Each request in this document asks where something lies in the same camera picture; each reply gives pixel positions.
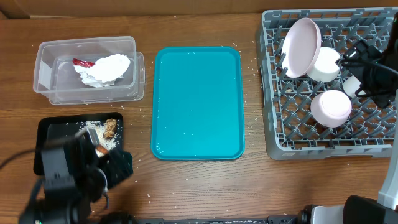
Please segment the white plastic cup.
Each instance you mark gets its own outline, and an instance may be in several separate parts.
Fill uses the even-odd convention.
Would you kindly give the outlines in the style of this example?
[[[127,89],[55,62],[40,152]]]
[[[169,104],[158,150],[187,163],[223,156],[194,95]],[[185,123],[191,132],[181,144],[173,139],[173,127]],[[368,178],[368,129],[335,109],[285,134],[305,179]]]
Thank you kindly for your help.
[[[360,88],[361,82],[355,77],[351,76],[343,83],[344,92],[350,97],[354,98],[356,96],[356,91]]]

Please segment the orange carrot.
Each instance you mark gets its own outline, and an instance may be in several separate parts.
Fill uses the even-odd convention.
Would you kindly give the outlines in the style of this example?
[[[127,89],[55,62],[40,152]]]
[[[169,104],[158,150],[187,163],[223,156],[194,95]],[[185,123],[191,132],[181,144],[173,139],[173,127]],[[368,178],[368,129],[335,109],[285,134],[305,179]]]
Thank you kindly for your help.
[[[96,150],[96,153],[97,153],[98,157],[103,157],[103,156],[109,154],[109,151],[105,147],[103,147],[101,145],[96,146],[95,150]]]

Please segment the cream bowl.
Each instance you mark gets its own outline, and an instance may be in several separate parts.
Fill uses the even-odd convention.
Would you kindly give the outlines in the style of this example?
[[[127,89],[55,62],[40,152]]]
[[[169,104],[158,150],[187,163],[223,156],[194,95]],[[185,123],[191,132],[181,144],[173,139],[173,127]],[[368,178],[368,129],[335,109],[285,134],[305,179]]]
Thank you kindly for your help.
[[[336,61],[340,54],[333,48],[321,47],[318,58],[311,71],[307,75],[316,82],[330,82],[334,80],[340,71]]]

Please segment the brown food scrap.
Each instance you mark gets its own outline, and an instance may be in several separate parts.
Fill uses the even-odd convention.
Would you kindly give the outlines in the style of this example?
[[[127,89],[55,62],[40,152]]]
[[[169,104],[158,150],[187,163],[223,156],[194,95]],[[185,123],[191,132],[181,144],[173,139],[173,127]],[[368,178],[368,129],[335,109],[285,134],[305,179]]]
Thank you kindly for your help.
[[[117,121],[115,119],[107,119],[104,124],[103,137],[105,139],[112,139],[116,134]]]

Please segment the large pink plate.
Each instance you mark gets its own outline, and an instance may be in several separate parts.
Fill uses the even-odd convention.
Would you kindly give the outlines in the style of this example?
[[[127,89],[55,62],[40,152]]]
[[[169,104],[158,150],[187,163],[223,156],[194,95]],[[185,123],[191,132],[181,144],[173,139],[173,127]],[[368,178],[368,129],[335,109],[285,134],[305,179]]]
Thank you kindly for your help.
[[[282,53],[285,57],[282,68],[287,68],[289,78],[298,78],[314,66],[321,47],[319,27],[309,18],[295,22],[285,36]]]

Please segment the white napkin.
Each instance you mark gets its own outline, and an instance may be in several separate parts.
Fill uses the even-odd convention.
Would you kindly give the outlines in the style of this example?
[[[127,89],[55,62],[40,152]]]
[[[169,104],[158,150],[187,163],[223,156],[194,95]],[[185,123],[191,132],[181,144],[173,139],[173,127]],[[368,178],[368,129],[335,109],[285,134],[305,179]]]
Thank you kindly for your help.
[[[83,84],[94,87],[109,87],[115,85],[117,79],[122,78],[128,70],[131,61],[126,55],[113,54],[94,62],[90,68],[73,65],[75,71],[80,74]]]

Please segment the red snack wrapper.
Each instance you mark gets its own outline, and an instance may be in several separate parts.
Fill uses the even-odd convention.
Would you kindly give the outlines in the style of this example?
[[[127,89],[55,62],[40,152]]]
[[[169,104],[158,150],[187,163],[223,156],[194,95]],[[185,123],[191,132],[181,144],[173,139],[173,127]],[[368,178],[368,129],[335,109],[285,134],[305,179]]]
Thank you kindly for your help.
[[[84,68],[90,68],[90,67],[93,67],[95,65],[95,63],[93,63],[93,62],[88,62],[88,61],[80,60],[80,59],[77,59],[77,58],[73,59],[73,64],[76,65],[76,66],[84,67]]]

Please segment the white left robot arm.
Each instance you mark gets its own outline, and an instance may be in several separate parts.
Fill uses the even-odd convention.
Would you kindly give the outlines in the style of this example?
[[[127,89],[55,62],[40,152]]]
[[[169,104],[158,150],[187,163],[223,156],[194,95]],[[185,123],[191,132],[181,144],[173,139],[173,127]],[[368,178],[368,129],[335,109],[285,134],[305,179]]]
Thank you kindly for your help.
[[[98,156],[96,136],[46,142],[35,150],[37,180],[19,223],[89,223],[91,204],[128,179],[132,155],[113,149]]]

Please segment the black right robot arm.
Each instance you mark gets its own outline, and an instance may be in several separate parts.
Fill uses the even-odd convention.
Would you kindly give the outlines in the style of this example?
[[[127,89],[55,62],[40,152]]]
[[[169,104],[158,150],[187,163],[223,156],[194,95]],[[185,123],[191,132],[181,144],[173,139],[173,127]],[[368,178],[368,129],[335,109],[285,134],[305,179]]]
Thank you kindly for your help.
[[[386,49],[378,52],[360,40],[338,61],[360,86],[355,95],[370,98],[380,108],[397,102],[397,14]],[[352,195],[343,206],[307,205],[292,223],[397,223],[397,136],[389,169],[377,200]]]

